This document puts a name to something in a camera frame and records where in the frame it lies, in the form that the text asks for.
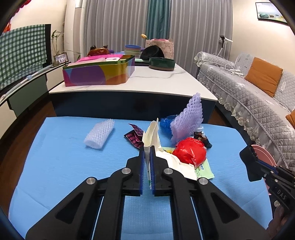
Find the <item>sofa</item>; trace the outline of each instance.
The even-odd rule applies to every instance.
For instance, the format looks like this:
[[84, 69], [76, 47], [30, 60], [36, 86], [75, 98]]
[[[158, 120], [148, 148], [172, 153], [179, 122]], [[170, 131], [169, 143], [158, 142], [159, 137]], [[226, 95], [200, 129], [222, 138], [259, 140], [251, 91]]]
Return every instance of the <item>sofa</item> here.
[[[241, 53], [233, 63], [200, 52], [194, 58], [198, 65], [196, 78], [230, 111], [250, 139], [273, 156], [277, 165], [295, 171], [295, 129], [286, 119], [295, 109], [295, 76], [284, 70], [272, 98], [244, 79], [253, 59]], [[239, 69], [244, 76], [229, 69]]]

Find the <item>flower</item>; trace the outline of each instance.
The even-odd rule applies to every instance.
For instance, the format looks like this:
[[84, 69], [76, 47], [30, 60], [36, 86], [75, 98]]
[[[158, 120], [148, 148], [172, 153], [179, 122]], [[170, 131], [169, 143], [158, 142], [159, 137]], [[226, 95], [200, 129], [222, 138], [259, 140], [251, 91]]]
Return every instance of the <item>flower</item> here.
[[148, 37], [145, 34], [142, 34], [141, 37], [148, 40]]

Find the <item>colorful box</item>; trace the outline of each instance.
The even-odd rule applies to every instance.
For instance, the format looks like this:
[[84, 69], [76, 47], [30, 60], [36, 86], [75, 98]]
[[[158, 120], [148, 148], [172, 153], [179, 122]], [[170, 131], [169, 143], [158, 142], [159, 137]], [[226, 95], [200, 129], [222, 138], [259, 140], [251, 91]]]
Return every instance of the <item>colorful box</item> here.
[[135, 57], [123, 55], [118, 61], [94, 59], [70, 63], [63, 67], [63, 78], [66, 87], [117, 85], [127, 82], [134, 69]]

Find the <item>red plastic bag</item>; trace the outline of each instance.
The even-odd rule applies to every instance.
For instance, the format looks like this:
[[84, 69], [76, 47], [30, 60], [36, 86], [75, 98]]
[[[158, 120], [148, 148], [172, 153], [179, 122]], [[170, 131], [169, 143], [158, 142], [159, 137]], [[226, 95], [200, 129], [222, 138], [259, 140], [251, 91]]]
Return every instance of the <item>red plastic bag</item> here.
[[206, 160], [206, 153], [205, 145], [200, 140], [188, 137], [176, 145], [172, 154], [182, 163], [192, 164], [197, 168]]

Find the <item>white cabinet drawer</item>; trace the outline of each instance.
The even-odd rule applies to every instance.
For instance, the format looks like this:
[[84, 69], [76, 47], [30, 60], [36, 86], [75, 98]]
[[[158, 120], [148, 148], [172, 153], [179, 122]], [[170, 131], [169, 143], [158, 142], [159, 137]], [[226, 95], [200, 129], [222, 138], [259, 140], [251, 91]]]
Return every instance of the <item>white cabinet drawer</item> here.
[[46, 74], [48, 91], [63, 82], [63, 67], [59, 67]]
[[4, 102], [0, 106], [0, 138], [4, 135], [6, 130], [15, 121], [16, 115], [13, 110], [9, 109], [8, 103]]

